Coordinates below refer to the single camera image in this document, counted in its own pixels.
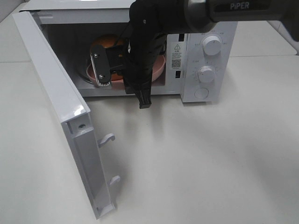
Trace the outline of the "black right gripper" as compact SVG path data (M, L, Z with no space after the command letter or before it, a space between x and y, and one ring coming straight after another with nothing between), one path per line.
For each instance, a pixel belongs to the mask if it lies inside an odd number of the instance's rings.
M107 54L123 54L122 59L108 59L110 72L123 77L125 93L136 96L140 109L151 106L152 70L166 37L163 33L133 32L129 38L123 38L122 46L106 48Z

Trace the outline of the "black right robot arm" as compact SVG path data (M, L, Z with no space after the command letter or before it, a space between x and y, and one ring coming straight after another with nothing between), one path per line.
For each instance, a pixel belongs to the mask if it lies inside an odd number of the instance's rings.
M137 0L129 9L131 36L126 40L121 70L125 91L134 94L141 109L151 105L151 83L154 62L168 35L190 34L187 53L187 75L183 99L193 102L217 96L222 83L216 69L203 65L193 71L197 60L218 56L221 44L209 33L219 23L238 21L282 22L293 40L299 39L299 3L296 0ZM205 39L195 41L198 34Z

